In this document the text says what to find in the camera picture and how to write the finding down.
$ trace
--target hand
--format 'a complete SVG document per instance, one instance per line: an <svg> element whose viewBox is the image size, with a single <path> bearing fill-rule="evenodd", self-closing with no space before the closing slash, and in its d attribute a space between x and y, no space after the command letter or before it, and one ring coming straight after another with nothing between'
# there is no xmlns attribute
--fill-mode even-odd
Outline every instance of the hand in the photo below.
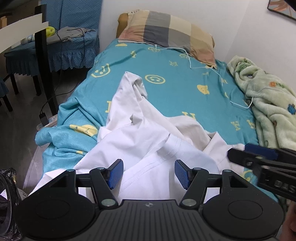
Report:
<svg viewBox="0 0 296 241"><path fill-rule="evenodd" d="M286 219L283 223L283 230L280 241L296 241L296 203L291 202Z"/></svg>

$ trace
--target grey cloth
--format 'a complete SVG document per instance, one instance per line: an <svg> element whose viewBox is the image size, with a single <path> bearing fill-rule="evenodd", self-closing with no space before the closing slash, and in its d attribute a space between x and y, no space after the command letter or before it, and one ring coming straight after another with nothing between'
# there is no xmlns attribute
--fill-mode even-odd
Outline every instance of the grey cloth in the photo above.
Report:
<svg viewBox="0 0 296 241"><path fill-rule="evenodd" d="M95 31L94 29L79 28L79 27L64 27L61 28L53 36L46 39L47 44L53 44L60 41L67 41L72 38L82 37L88 31Z"/></svg>

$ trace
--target charger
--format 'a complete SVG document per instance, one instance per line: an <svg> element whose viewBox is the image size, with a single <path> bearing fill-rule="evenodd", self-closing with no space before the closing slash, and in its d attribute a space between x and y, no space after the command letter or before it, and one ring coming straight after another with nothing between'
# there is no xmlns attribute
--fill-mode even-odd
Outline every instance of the charger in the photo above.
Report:
<svg viewBox="0 0 296 241"><path fill-rule="evenodd" d="M42 123L43 126L46 126L46 125L49 124L48 119L47 119L47 117L46 117L46 114L45 114L44 112L42 112L42 113L39 115L39 118L40 118L41 123Z"/></svg>

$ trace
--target white cloth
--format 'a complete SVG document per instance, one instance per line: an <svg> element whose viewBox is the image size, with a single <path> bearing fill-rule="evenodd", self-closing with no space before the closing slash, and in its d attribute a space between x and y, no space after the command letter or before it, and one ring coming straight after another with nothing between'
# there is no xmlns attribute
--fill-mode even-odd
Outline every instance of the white cloth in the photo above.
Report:
<svg viewBox="0 0 296 241"><path fill-rule="evenodd" d="M99 130L98 144L74 169L77 174L89 173L96 167L109 167L120 158L124 173L113 190L118 202L122 199L179 202L186 191L175 176L175 161L181 159L190 168L201 167L209 173L232 169L242 174L243 167L230 164L227 159L227 151L232 147L218 133L207 133L191 117L163 116L148 102L142 79L126 72L112 99L107 124ZM243 149L242 144L236 147ZM63 171L45 173L34 191ZM90 192L80 191L89 197ZM205 201L217 194L219 189L209 188Z"/></svg>
<svg viewBox="0 0 296 241"><path fill-rule="evenodd" d="M4 189L4 191L0 194L0 196L4 197L7 200L6 189Z"/></svg>

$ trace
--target green fleece blanket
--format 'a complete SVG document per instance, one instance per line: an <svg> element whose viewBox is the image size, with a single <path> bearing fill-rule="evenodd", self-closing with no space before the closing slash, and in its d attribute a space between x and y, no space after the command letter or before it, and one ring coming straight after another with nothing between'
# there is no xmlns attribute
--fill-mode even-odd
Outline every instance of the green fleece blanket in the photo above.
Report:
<svg viewBox="0 0 296 241"><path fill-rule="evenodd" d="M251 101L259 144L296 150L296 95L280 78L239 56L227 65Z"/></svg>

